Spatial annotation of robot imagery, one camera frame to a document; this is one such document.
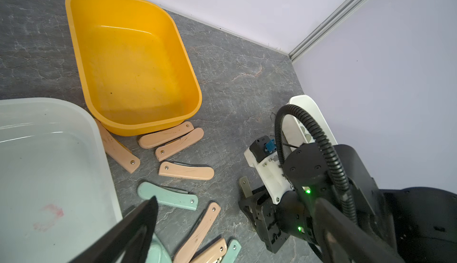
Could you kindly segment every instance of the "blue connector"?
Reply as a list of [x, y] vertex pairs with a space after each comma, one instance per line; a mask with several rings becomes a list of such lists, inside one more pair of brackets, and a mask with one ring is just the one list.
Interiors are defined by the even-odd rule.
[[268, 151], [268, 153], [271, 153], [276, 150], [276, 144], [275, 140], [271, 139], [265, 144], [265, 150]]

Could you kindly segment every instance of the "gray marble floor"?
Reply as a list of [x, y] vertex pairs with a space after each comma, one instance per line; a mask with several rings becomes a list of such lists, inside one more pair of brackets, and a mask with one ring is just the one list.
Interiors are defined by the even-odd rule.
[[[197, 211], [161, 206], [156, 233], [173, 255], [211, 201], [222, 211], [203, 241], [236, 238], [243, 248], [238, 262], [319, 262], [305, 242], [289, 238], [272, 254], [252, 232], [238, 208], [238, 179], [248, 176], [261, 186], [243, 151], [257, 137], [272, 136], [274, 113], [302, 90], [287, 56], [170, 13], [180, 31], [200, 83], [203, 103], [191, 118], [205, 136], [170, 160], [214, 168], [210, 181], [157, 175], [153, 150], [144, 150], [137, 137], [116, 138], [141, 159], [129, 174], [108, 157], [123, 213], [141, 200], [140, 182], [187, 190], [199, 197]], [[65, 0], [0, 0], [0, 99], [51, 97], [86, 108], [73, 52]]]

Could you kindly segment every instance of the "white plastic part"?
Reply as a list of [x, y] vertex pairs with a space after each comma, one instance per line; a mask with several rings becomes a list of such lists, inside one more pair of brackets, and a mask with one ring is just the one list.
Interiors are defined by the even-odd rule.
[[0, 159], [0, 262], [68, 262], [122, 219], [98, 127], [75, 104], [0, 100]]
[[[328, 140], [330, 140], [330, 143], [332, 143], [332, 145], [338, 144], [336, 143], [330, 127], [319, 110], [319, 107], [311, 97], [308, 95], [297, 95], [292, 97], [288, 104], [294, 104], [306, 110], [320, 125], [324, 133], [327, 135]], [[292, 115], [286, 115], [284, 117], [283, 133], [290, 145], [299, 147], [303, 143], [308, 144], [314, 142], [314, 139], [311, 137], [308, 130], [306, 130], [305, 126]]]
[[290, 182], [283, 176], [283, 170], [279, 168], [277, 152], [266, 157], [260, 163], [257, 162], [249, 148], [244, 152], [244, 157], [249, 166], [255, 168], [259, 173], [274, 204], [278, 204], [281, 201], [286, 191], [292, 190]]

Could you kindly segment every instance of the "knife handle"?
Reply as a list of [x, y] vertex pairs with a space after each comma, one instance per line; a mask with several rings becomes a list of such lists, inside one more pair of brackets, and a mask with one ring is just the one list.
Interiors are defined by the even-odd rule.
[[173, 156], [177, 152], [184, 150], [185, 148], [196, 143], [198, 140], [203, 138], [203, 129], [196, 128], [193, 129], [189, 134], [175, 140], [167, 145], [160, 146], [155, 151], [155, 156], [162, 162], [166, 158]]
[[144, 135], [138, 140], [141, 148], [150, 149], [181, 137], [194, 129], [192, 123], [186, 121], [178, 126], [160, 132]]
[[230, 240], [227, 245], [227, 253], [222, 258], [221, 263], [234, 263], [239, 251], [241, 250], [241, 244], [236, 239]]
[[143, 182], [138, 186], [138, 195], [144, 200], [149, 200], [155, 196], [157, 202], [181, 209], [196, 210], [198, 197], [194, 194], [182, 194], [158, 187], [148, 182]]
[[214, 177], [214, 170], [210, 167], [188, 167], [165, 161], [160, 164], [159, 175], [207, 181]]
[[110, 155], [119, 165], [127, 170], [130, 174], [133, 173], [140, 166], [140, 159], [130, 152], [125, 146], [106, 130], [105, 127], [95, 119], [98, 129], [100, 131], [101, 141], [106, 154]]
[[220, 211], [221, 207], [217, 203], [212, 202], [209, 204], [202, 221], [200, 221], [186, 243], [176, 252], [173, 263], [189, 263], [191, 261]]
[[227, 243], [224, 238], [217, 240], [205, 251], [195, 257], [191, 263], [214, 263], [227, 252]]

